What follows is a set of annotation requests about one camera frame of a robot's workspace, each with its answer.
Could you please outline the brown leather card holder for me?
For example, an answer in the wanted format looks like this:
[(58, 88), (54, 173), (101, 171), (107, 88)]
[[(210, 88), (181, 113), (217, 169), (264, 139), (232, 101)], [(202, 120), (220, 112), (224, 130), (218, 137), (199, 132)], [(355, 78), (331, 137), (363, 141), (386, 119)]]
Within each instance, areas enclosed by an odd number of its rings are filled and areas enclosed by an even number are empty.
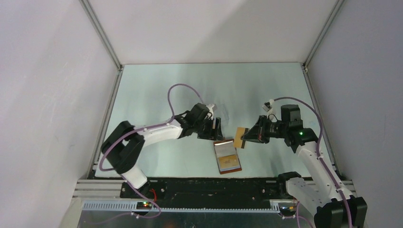
[(221, 175), (242, 171), (237, 148), (233, 146), (233, 143), (233, 139), (213, 142), (218, 170)]

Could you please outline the clear plastic card box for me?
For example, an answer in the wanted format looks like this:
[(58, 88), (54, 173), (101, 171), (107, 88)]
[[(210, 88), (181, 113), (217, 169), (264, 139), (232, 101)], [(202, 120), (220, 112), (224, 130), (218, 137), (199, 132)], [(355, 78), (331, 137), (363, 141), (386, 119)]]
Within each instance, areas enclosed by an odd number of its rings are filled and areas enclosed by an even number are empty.
[(220, 118), (222, 122), (229, 121), (229, 114), (224, 104), (216, 104), (214, 109), (214, 117)]

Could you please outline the gold VIP credit card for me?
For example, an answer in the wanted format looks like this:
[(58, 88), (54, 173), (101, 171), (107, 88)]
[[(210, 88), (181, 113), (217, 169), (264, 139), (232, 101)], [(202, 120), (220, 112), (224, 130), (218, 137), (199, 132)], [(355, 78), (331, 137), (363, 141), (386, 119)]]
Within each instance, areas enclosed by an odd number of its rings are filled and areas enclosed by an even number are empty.
[(236, 154), (219, 157), (218, 165), (221, 171), (240, 168), (239, 158)]

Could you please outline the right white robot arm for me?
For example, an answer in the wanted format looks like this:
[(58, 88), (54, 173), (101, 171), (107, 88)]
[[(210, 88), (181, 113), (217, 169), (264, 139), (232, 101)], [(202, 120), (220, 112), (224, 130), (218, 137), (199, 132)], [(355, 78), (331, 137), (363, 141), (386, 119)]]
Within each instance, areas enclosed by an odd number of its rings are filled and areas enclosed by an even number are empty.
[(305, 128), (297, 104), (281, 107), (281, 119), (276, 119), (273, 102), (263, 105), (266, 115), (240, 139), (245, 142), (269, 143), (270, 139), (283, 139), (307, 168), (316, 188), (306, 184), (296, 172), (278, 176), (277, 194), (284, 199), (297, 199), (313, 216), (317, 228), (362, 228), (365, 223), (367, 203), (355, 197), (337, 176), (331, 162), (320, 150), (320, 136)]

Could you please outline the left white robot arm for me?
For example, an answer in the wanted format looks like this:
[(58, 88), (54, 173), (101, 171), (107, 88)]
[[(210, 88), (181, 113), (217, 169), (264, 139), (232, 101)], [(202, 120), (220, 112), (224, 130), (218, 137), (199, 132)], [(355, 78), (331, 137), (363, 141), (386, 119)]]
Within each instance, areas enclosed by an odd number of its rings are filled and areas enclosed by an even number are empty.
[(137, 197), (144, 198), (150, 192), (150, 184), (136, 164), (141, 150), (155, 143), (181, 139), (194, 133), (203, 140), (223, 140), (221, 118), (214, 116), (216, 109), (215, 104), (197, 103), (191, 110), (173, 116), (166, 123), (138, 129), (128, 121), (123, 121), (103, 142), (98, 168), (107, 171), (103, 163), (109, 162), (109, 171), (119, 174), (132, 187), (132, 192)]

